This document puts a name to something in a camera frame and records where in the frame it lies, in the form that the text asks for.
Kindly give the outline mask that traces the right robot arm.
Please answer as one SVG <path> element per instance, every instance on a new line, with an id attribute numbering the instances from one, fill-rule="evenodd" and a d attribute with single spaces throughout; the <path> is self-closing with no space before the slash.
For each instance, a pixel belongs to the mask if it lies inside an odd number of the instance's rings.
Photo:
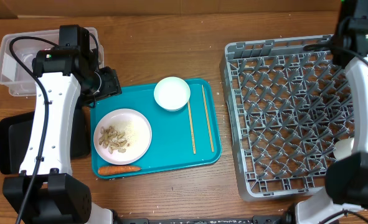
<path id="1" fill-rule="evenodd" d="M 293 204 L 279 223 L 335 223 L 348 214 L 368 210 L 368 0 L 345 0 L 331 40 L 311 44 L 305 51 L 329 49 L 333 63 L 345 69 L 354 108 L 351 151 L 330 165 L 325 186 L 307 200 Z"/>

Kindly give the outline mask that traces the peanut shells pile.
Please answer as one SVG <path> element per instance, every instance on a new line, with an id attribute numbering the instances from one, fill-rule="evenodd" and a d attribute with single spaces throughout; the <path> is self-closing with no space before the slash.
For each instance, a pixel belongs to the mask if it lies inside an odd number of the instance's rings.
<path id="1" fill-rule="evenodd" d="M 114 152 L 125 153 L 128 147 L 128 140 L 125 138 L 126 133 L 119 131 L 115 126 L 101 127 L 98 144 L 108 149 L 110 154 Z"/>

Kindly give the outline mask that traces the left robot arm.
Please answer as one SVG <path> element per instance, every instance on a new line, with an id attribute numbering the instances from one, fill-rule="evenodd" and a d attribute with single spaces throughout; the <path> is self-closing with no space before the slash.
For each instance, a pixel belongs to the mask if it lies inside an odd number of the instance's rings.
<path id="1" fill-rule="evenodd" d="M 16 177 L 2 192 L 18 223 L 119 223 L 118 214 L 92 202 L 90 189 L 72 175 L 70 147 L 77 105 L 121 93 L 116 71 L 100 68 L 95 39 L 86 28 L 61 26 L 59 40 L 26 68 L 36 86 L 31 137 Z"/>

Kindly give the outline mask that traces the white cup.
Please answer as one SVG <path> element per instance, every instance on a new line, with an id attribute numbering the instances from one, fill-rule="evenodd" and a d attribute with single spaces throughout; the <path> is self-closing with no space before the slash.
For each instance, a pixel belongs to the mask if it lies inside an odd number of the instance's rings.
<path id="1" fill-rule="evenodd" d="M 354 145 L 354 138 L 343 139 L 335 143 L 335 150 L 333 152 L 335 158 L 340 161 L 352 154 L 352 148 Z"/>

